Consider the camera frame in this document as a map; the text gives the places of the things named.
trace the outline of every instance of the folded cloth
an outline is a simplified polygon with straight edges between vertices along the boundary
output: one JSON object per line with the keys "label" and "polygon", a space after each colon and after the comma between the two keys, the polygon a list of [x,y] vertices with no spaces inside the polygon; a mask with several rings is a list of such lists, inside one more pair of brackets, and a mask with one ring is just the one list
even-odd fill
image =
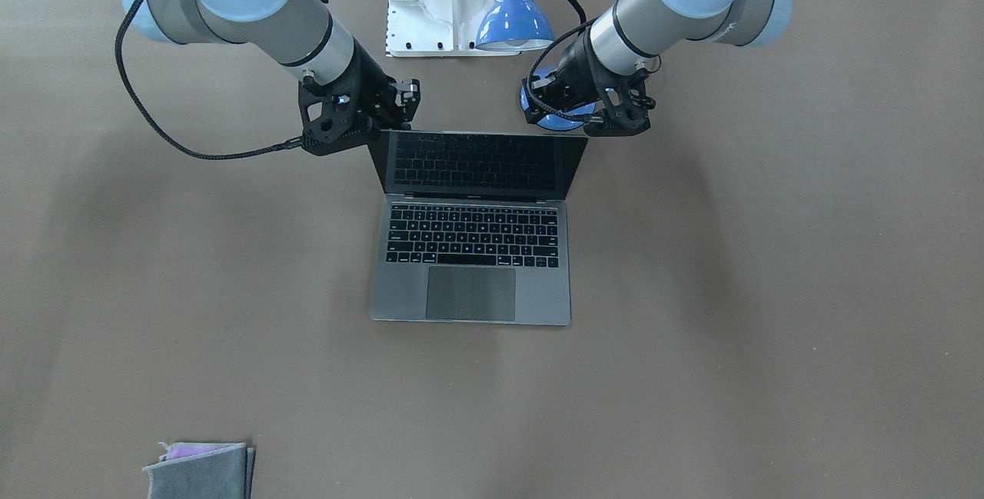
{"label": "folded cloth", "polygon": [[148,499],[249,499],[254,450],[244,443],[161,444],[161,463],[145,467]]}

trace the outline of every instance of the laptop keyboard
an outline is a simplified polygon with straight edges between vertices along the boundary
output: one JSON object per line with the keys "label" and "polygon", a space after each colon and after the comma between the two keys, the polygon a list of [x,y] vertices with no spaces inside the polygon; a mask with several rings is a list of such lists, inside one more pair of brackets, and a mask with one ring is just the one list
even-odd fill
{"label": "laptop keyboard", "polygon": [[391,207],[387,263],[560,267],[554,208]]}

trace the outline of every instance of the purple cloth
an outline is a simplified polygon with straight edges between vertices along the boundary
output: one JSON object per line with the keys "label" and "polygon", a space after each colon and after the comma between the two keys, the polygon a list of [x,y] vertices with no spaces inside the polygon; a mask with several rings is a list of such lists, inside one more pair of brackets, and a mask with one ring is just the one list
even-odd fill
{"label": "purple cloth", "polygon": [[174,443],[168,446],[168,453],[165,454],[163,460],[171,461],[173,458],[190,457],[193,454],[208,453],[228,446],[228,443]]}

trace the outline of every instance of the lamp shade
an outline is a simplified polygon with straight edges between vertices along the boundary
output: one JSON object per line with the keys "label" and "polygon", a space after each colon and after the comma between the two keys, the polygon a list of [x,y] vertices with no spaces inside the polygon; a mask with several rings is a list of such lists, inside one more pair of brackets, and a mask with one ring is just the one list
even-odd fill
{"label": "lamp shade", "polygon": [[542,49],[551,42],[553,29],[534,0],[495,0],[475,36],[475,47],[486,51]]}

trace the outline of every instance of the lamp base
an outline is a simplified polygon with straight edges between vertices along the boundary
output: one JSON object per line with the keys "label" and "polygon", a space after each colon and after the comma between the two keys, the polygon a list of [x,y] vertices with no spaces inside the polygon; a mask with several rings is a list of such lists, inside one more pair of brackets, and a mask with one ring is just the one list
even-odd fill
{"label": "lamp base", "polygon": [[[538,68],[537,71],[534,72],[534,74],[540,76],[541,78],[544,78],[544,76],[549,75],[553,71],[553,69],[554,67]],[[570,116],[590,115],[591,113],[594,113],[595,105],[597,105],[597,103],[588,103],[583,107],[577,107],[577,109],[570,109],[569,111],[565,111],[564,114]],[[520,107],[524,111],[526,111],[530,107],[530,99],[527,98],[526,86],[522,86],[522,85],[520,86]],[[551,130],[551,131],[577,130],[583,124],[584,123],[580,123],[580,121],[569,121],[566,118],[560,118],[555,115],[547,115],[541,118],[537,122],[538,127],[545,128],[546,130]]]}

